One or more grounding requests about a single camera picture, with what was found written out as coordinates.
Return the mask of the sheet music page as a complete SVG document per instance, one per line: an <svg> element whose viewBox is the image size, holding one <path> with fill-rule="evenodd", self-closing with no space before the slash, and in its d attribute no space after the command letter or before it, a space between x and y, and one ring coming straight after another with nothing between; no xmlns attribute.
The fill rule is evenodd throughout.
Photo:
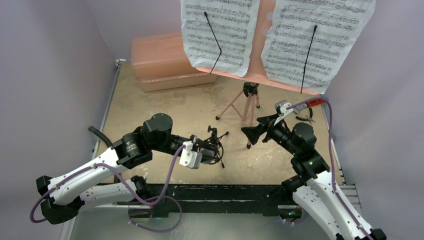
<svg viewBox="0 0 424 240"><path fill-rule="evenodd" d="M371 19L375 0L278 0L261 60L269 80L324 94Z"/></svg>
<svg viewBox="0 0 424 240"><path fill-rule="evenodd" d="M182 0L184 52L194 68L244 77L257 25L258 0Z"/></svg>

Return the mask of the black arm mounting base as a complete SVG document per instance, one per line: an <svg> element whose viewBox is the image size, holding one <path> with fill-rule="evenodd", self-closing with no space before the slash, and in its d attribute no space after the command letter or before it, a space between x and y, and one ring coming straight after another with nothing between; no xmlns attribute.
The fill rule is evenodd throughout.
<svg viewBox="0 0 424 240"><path fill-rule="evenodd" d="M179 212L261 214L294 222L304 213L292 193L285 185L170 184L165 195L172 199L162 199L147 211L153 218Z"/></svg>

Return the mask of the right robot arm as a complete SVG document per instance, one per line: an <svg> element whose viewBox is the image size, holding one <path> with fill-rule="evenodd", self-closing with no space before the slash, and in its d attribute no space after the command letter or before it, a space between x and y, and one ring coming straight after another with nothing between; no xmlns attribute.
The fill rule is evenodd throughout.
<svg viewBox="0 0 424 240"><path fill-rule="evenodd" d="M317 138L311 125L298 122L292 130L277 123L277 115L259 117L257 126L241 131L251 144L261 135L263 143L273 140L292 154L296 176L282 182L280 196L296 203L311 216L331 240L385 240L380 228L373 228L355 209L339 185L327 162L315 149Z"/></svg>

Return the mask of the black microphone tripod stand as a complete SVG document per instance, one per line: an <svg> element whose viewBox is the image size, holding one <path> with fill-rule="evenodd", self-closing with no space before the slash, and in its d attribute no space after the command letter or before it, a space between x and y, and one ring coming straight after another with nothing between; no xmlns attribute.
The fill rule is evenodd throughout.
<svg viewBox="0 0 424 240"><path fill-rule="evenodd" d="M218 136L218 129L216 127L211 127L210 125L207 128L207 132L210 133L210 137L208 137L206 140L212 144L212 151L214 152L214 157L216 158L215 164L220 163L222 168L225 168L223 157L224 157L224 146L221 143L221 139L224 136L229 135L229 131L225 132L223 135Z"/></svg>

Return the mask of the purple glitter microphone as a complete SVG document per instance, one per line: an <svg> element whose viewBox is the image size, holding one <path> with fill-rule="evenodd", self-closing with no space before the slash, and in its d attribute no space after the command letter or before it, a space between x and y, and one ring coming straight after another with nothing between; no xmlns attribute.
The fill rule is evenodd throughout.
<svg viewBox="0 0 424 240"><path fill-rule="evenodd" d="M214 157L214 154L215 154L214 151L211 151L208 149L202 149L200 153L202 154L201 161L200 161L202 164L210 165L210 164L216 163L216 158Z"/></svg>

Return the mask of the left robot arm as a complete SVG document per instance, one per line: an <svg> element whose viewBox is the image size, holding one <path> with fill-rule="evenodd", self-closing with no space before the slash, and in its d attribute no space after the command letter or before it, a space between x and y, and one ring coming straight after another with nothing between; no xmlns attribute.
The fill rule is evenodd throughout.
<svg viewBox="0 0 424 240"><path fill-rule="evenodd" d="M34 205L40 209L42 220L52 225L73 219L86 208L111 202L134 201L138 205L154 206L166 197L168 185L164 184L158 196L151 196L141 177L120 179L118 183L104 185L103 180L149 162L153 151L172 155L171 166L180 164L197 169L201 163L210 164L218 145L211 139L202 140L172 134L173 120L165 113L157 113L142 126L110 143L98 157L58 177L41 176L36 180L40 198Z"/></svg>

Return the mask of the pink music stand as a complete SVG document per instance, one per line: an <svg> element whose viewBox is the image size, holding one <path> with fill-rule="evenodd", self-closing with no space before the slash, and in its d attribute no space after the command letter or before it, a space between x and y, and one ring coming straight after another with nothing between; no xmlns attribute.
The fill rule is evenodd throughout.
<svg viewBox="0 0 424 240"><path fill-rule="evenodd" d="M227 103L227 105L215 117L217 121L221 119L221 117L224 115L225 112L227 112L229 108L232 108L241 118L241 122L251 126L254 121L255 109L259 109L261 107L260 97L265 96L263 92L258 90L259 85L276 87L294 92L301 91L300 88L269 80L266 76L266 71L261 60L261 53L265 45L266 35L268 33L268 30L272 27L272 20L268 19L267 15L273 13L275 6L276 3L273 0L261 0L259 2L255 33L252 42L252 51L246 75L244 77L239 77L221 71L213 72L215 75L243 80L246 82L243 84L243 86L249 86L247 90L240 90L236 97L234 97L233 100ZM244 110L240 112L235 107L234 103L239 97L241 97L245 93L247 94L245 95L246 100Z"/></svg>

